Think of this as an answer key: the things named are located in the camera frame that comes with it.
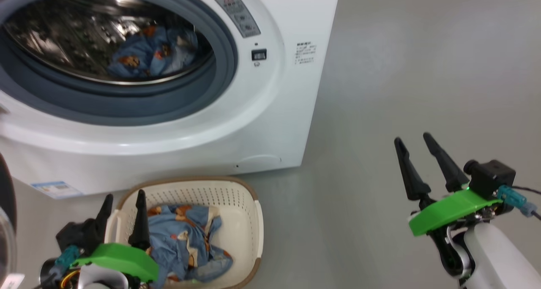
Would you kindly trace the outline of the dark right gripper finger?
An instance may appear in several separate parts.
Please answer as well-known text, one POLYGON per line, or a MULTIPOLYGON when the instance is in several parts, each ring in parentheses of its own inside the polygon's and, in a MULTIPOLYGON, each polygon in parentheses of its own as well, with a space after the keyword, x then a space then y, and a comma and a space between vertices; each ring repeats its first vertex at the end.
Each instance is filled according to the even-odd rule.
POLYGON ((462 190, 462 187, 469 183, 466 174, 458 167, 456 162, 448 153, 435 141, 430 133, 423 133, 423 139, 432 156, 438 162, 439 168, 444 175, 445 187, 449 193, 462 190))
POLYGON ((394 139, 394 146, 407 198, 410 201, 419 201, 419 209, 423 210, 434 203, 434 200, 429 196, 431 188, 421 179, 411 162, 410 153, 400 137, 394 139))

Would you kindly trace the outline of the cream perforated laundry basket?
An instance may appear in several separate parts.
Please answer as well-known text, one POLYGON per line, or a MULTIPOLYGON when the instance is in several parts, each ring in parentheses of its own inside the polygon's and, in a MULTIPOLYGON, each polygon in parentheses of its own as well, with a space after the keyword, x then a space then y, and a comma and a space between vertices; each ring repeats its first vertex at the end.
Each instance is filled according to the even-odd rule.
POLYGON ((222 227, 211 244, 232 256, 232 267, 210 283, 168 281, 164 289, 243 289, 256 275, 264 244, 264 219, 255 191, 235 177, 180 177, 143 183, 125 194, 107 222, 106 243, 128 244, 137 215, 139 190, 147 206, 191 204, 214 206, 222 227))

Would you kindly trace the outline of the round white drain filter cover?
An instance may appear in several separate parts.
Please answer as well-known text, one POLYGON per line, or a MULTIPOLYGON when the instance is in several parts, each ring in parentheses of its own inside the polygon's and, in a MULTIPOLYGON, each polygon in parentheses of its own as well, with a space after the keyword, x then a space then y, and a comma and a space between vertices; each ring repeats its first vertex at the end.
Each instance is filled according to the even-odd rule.
POLYGON ((278 169, 281 166, 281 158, 275 155, 261 154, 242 158, 233 166, 238 173, 257 173, 267 170, 278 169))

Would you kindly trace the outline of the blue energy label sticker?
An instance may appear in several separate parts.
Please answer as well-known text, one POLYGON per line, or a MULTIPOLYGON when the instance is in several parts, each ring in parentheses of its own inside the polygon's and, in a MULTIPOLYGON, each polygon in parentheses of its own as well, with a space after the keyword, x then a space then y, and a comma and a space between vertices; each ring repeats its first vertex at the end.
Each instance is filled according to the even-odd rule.
POLYGON ((55 200, 69 199, 84 195, 81 191, 75 189, 71 185, 68 185, 64 181, 33 183, 31 184, 31 187, 55 200))

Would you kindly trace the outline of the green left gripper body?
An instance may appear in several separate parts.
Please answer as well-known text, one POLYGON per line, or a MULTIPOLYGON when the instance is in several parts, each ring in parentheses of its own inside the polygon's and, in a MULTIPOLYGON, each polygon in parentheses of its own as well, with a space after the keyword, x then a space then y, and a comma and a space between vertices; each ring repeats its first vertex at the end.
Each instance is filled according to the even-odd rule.
POLYGON ((91 256, 80 255, 70 267, 79 270, 80 284, 150 284, 159 274, 145 251, 121 243, 101 243, 91 256))

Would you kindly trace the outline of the black round glass washer door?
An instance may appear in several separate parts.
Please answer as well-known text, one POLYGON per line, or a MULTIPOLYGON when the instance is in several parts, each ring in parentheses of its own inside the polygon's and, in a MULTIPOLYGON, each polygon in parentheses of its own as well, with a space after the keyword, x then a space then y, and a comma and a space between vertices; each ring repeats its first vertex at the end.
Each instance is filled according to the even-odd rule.
POLYGON ((11 174, 0 154, 0 285, 16 269, 16 197, 11 174))

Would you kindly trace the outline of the white front-load washing machine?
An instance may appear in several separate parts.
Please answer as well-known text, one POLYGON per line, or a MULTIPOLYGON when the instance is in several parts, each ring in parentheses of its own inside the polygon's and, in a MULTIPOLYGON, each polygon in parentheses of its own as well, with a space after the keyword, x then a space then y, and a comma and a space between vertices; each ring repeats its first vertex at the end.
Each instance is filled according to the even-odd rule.
POLYGON ((113 127, 31 121, 14 125, 0 108, 0 153, 22 183, 64 181, 84 195, 182 175, 239 174, 242 158, 269 154, 278 169, 303 160, 338 0, 242 0, 261 34, 243 38, 226 12, 238 68, 203 110, 156 125, 113 127), (267 49, 252 61, 251 50, 267 49))

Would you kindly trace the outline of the grey warning sticker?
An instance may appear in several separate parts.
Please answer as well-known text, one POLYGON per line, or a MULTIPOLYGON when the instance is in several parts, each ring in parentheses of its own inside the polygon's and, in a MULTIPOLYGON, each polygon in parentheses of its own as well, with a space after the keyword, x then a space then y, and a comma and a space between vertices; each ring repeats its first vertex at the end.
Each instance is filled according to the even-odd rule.
POLYGON ((261 34, 254 17, 242 0, 215 0, 215 2, 226 12, 243 38, 261 34))

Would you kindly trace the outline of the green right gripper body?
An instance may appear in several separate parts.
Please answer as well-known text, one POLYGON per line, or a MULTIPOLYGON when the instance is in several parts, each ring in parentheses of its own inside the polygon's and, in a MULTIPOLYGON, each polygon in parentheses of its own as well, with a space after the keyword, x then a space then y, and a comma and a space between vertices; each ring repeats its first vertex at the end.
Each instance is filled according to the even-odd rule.
POLYGON ((419 211, 412 214, 408 225, 415 237, 427 235, 435 244, 441 264, 453 278, 467 278, 472 272, 472 260, 466 247, 452 237, 455 229, 464 229, 491 219, 502 200, 489 200, 471 189, 457 191, 439 201, 427 193, 413 197, 419 201, 419 211))

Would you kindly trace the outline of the blue patterned garment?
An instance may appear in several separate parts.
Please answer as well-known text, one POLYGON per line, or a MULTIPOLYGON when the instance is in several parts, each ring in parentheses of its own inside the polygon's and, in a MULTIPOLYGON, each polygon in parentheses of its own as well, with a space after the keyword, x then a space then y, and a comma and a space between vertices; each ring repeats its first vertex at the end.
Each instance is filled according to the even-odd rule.
POLYGON ((219 208, 162 205, 150 208, 147 216, 147 253, 158 266, 157 281, 151 289, 164 289, 167 281, 209 283, 231 269, 232 256, 211 243, 222 226, 219 208))
POLYGON ((197 33, 183 27, 148 26, 129 36, 111 56, 107 72, 118 79, 150 79, 179 73, 194 62, 197 33))

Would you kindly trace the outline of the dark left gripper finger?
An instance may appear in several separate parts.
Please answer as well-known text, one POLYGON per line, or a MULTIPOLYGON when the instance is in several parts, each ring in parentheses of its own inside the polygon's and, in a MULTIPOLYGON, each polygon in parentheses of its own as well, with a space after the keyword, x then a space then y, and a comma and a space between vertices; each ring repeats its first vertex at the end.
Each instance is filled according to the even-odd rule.
POLYGON ((146 194, 143 189, 137 193, 137 215, 134 220, 132 234, 128 237, 130 246, 146 251, 150 247, 146 194))
POLYGON ((113 200, 113 195, 107 194, 100 208, 100 211, 95 218, 93 226, 93 242, 96 246, 100 243, 103 243, 106 233, 107 221, 112 212, 113 200))

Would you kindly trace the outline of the washing machine drum opening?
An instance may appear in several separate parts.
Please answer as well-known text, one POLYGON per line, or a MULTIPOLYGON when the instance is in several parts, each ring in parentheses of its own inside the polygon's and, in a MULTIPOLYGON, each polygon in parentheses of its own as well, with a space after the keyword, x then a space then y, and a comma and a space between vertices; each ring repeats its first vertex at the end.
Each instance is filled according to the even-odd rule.
POLYGON ((189 75, 213 56, 205 36, 184 17, 145 0, 37 0, 4 23, 8 37, 35 60, 60 73, 107 85, 142 86, 189 75), (150 79, 118 79, 107 72, 126 39, 148 26, 183 27, 197 34, 191 66, 150 79))

